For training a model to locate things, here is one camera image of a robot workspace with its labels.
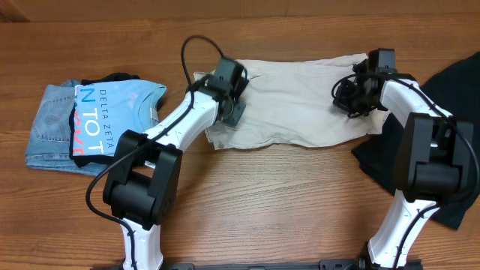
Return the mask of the beige khaki shorts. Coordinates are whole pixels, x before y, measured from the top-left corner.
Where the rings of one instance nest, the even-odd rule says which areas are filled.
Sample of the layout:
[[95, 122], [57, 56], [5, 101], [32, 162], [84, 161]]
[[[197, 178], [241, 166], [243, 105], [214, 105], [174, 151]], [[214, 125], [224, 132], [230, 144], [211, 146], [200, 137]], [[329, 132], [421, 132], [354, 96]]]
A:
[[241, 94], [246, 108], [235, 127], [217, 122], [206, 129], [207, 140], [217, 150], [271, 144], [316, 148], [381, 134], [387, 112], [348, 118], [331, 95], [333, 85], [366, 58], [360, 53], [314, 61], [241, 61], [250, 79]]

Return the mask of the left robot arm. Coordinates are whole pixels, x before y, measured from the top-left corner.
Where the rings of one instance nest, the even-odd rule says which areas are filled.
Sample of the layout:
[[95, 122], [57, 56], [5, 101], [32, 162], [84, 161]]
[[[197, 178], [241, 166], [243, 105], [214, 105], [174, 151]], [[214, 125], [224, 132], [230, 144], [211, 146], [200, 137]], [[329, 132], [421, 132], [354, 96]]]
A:
[[161, 224], [176, 199], [183, 153], [214, 123], [239, 122], [246, 107], [240, 96], [248, 83], [246, 67], [223, 57], [160, 124], [121, 135], [103, 189], [103, 201], [123, 232], [121, 269], [162, 268]]

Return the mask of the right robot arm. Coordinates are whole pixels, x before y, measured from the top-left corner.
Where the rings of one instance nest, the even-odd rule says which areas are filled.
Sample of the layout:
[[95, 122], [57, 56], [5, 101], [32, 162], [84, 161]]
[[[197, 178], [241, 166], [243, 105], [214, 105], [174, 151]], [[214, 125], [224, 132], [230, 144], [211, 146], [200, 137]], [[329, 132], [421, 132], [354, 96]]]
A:
[[390, 111], [403, 135], [393, 168], [393, 203], [360, 255], [342, 259], [344, 269], [422, 269], [408, 253], [430, 217], [443, 206], [472, 198], [470, 167], [479, 159], [472, 146], [473, 123], [436, 105], [408, 73], [399, 73], [393, 49], [375, 49], [331, 90], [333, 104], [351, 119]]

